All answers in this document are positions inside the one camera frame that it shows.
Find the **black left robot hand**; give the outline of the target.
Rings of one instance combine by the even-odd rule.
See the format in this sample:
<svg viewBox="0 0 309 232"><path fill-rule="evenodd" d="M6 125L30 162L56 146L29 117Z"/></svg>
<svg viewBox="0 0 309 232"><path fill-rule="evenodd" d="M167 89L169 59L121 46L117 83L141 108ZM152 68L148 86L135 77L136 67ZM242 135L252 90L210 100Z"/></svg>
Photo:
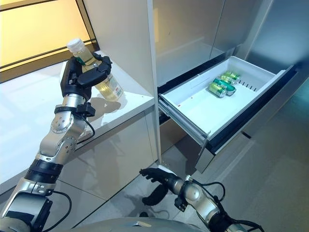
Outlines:
<svg viewBox="0 0 309 232"><path fill-rule="evenodd" d="M110 58L94 52L92 54L101 64L86 72L82 72L82 65L76 57L72 56L68 60L60 82L63 97L68 94L77 94L87 101L91 98L91 88L107 79L112 69Z"/></svg>

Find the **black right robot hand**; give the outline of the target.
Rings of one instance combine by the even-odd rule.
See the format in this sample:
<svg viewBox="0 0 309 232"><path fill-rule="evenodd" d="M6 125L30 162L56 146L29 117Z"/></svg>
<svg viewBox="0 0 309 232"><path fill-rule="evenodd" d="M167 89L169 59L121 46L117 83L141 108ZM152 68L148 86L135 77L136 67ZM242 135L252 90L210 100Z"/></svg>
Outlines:
<svg viewBox="0 0 309 232"><path fill-rule="evenodd" d="M139 173L146 179L150 179L152 183L156 181L160 183L160 185L157 186L148 197L142 198L142 202L147 206L159 204L169 190L174 190L175 184L180 180L180 178L175 174L165 172L159 168L141 169Z"/></svg>

